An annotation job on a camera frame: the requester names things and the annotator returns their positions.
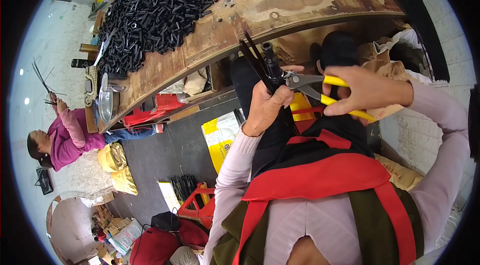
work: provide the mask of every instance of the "black pants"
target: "black pants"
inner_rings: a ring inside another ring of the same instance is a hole
[[[322,67],[337,64],[343,66],[358,64],[356,46],[352,43],[354,44],[353,39],[345,32],[334,31],[328,34],[323,41]],[[230,75],[245,118],[248,118],[252,91],[260,78],[245,57],[240,57],[232,63]],[[332,97],[337,98],[335,88],[332,88]],[[281,155],[282,148],[294,136],[292,129],[288,127],[286,122],[286,119],[280,113],[273,124],[265,131],[253,157],[252,178],[275,164],[279,155]],[[302,135],[318,136],[322,129],[327,129],[350,140],[352,148],[360,150],[360,153],[373,156],[367,145],[367,135],[364,127],[359,121],[353,120],[350,115],[321,117]]]

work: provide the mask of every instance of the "wooden workbench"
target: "wooden workbench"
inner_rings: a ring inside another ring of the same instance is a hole
[[[99,133],[160,90],[237,53],[238,39],[243,38],[245,30],[259,43],[359,18],[404,16],[394,0],[219,0],[210,10],[212,13],[196,22],[195,32],[185,37],[183,46],[175,52],[146,54],[144,67],[129,74],[130,86],[120,93],[117,115],[106,125],[99,120]]]

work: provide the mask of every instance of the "red apron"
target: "red apron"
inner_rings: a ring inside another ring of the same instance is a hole
[[[323,141],[330,148],[348,149],[351,146],[350,141],[327,130],[322,130],[318,137],[292,137],[287,144],[303,143],[311,139]],[[407,211],[389,179],[390,174],[379,161],[357,153],[340,153],[309,164],[272,169],[258,175],[242,198],[249,202],[249,206],[233,265],[239,264],[243,245],[260,221],[269,201],[299,197],[319,199],[372,188],[392,222],[400,265],[410,264],[416,259],[413,229]],[[279,181],[288,183],[272,187]]]

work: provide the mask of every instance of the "pink jacket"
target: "pink jacket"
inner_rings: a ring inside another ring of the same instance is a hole
[[[88,133],[85,109],[70,111],[65,109],[48,128],[52,140],[50,159],[57,172],[62,167],[75,162],[83,153],[105,147],[103,134]]]

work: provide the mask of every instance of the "blue jeans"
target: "blue jeans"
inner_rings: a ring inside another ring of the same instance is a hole
[[[153,134],[155,134],[154,127],[152,125],[149,125],[146,127],[135,129],[111,131],[111,134],[103,133],[103,136],[105,136],[105,143],[109,144],[117,140],[142,139],[148,136],[152,136]]]

